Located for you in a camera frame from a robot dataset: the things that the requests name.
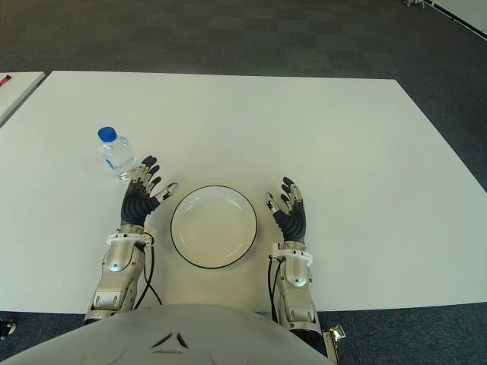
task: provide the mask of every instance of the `gray carpet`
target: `gray carpet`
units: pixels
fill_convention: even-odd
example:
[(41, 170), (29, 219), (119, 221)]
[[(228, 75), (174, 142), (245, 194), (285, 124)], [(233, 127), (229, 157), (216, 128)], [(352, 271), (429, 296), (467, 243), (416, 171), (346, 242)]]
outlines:
[[(400, 0), (4, 0), (0, 9), (4, 71), (394, 78), (487, 189), (487, 42), (430, 8)], [(487, 363), (486, 309), (321, 319), (350, 334), (340, 348), (345, 365)], [(18, 316), (0, 359), (81, 324), (80, 316)]]

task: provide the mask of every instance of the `water bottle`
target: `water bottle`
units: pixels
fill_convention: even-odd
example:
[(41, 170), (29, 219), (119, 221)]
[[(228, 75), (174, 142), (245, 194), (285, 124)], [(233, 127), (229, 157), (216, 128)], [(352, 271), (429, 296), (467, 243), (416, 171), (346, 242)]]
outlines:
[(132, 171), (137, 167), (137, 157), (129, 140), (116, 135), (112, 127), (103, 127), (98, 131), (101, 139), (100, 150), (110, 169), (122, 180), (130, 180)]

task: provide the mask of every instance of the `red pen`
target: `red pen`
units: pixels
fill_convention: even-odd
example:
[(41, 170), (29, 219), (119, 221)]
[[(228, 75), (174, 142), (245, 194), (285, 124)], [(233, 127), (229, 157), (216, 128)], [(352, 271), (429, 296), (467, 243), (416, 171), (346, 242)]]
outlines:
[(3, 86), (4, 84), (7, 84), (7, 81), (10, 80), (12, 76), (7, 75), (3, 79), (0, 80), (0, 86)]

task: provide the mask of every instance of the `white table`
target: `white table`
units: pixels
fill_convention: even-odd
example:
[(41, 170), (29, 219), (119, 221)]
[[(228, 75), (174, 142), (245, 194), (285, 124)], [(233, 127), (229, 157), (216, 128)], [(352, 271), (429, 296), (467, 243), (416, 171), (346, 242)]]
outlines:
[[(304, 194), (318, 310), (487, 300), (487, 196), (395, 81), (53, 72), (0, 129), (0, 309), (87, 309), (126, 190), (97, 151), (104, 125), (180, 183), (147, 222), (165, 303), (269, 310), (280, 234), (264, 193), (284, 175)], [(211, 184), (248, 197), (258, 233), (205, 270), (178, 255), (170, 219)]]
[(12, 79), (0, 87), (0, 126), (45, 76), (43, 72), (0, 72), (0, 79), (6, 75)]

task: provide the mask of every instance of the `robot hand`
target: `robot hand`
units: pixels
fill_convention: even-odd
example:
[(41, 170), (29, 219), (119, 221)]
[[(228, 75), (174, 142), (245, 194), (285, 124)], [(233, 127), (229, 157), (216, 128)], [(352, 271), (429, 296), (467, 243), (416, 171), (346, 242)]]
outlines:
[(150, 181), (159, 171), (157, 160), (155, 157), (147, 156), (135, 169), (122, 203), (122, 226), (132, 224), (143, 227), (145, 218), (177, 189), (177, 183), (173, 182), (158, 194), (151, 196), (152, 189), (161, 181), (160, 177)]
[(306, 233), (306, 214), (304, 213), (304, 202), (298, 186), (294, 182), (285, 177), (282, 179), (282, 190), (285, 194), (281, 194), (282, 201), (288, 207), (286, 214), (274, 202), (272, 194), (266, 194), (266, 204), (275, 219), (275, 222), (281, 229), (284, 241), (295, 241), (304, 243), (304, 235)]
[[(275, 243), (269, 257), (268, 287), (272, 319), (324, 354), (320, 322), (310, 292), (312, 278), (309, 267), (313, 256), (304, 245), (306, 214), (303, 197), (291, 179), (285, 177), (282, 181), (285, 194), (281, 194), (281, 199), (288, 207), (288, 213), (275, 203), (269, 192), (266, 194), (266, 205), (284, 237), (282, 248)], [(273, 259), (279, 261), (274, 280), (274, 287), (277, 284), (279, 289), (277, 309), (274, 307), (275, 290), (271, 290), (269, 279)]]
[[(151, 242), (147, 241), (147, 234), (144, 233), (145, 218), (177, 189), (177, 184), (173, 182), (151, 196), (152, 189), (161, 181), (160, 177), (151, 181), (159, 170), (156, 162), (155, 157), (148, 156), (133, 173), (122, 203), (122, 223), (117, 233), (107, 238), (110, 249), (103, 257), (101, 279), (90, 302), (85, 322), (137, 308), (150, 287), (154, 269), (154, 237), (149, 235)], [(144, 248), (148, 244), (151, 247), (151, 270), (149, 278), (145, 279), (145, 289), (135, 303), (138, 277), (145, 267)]]

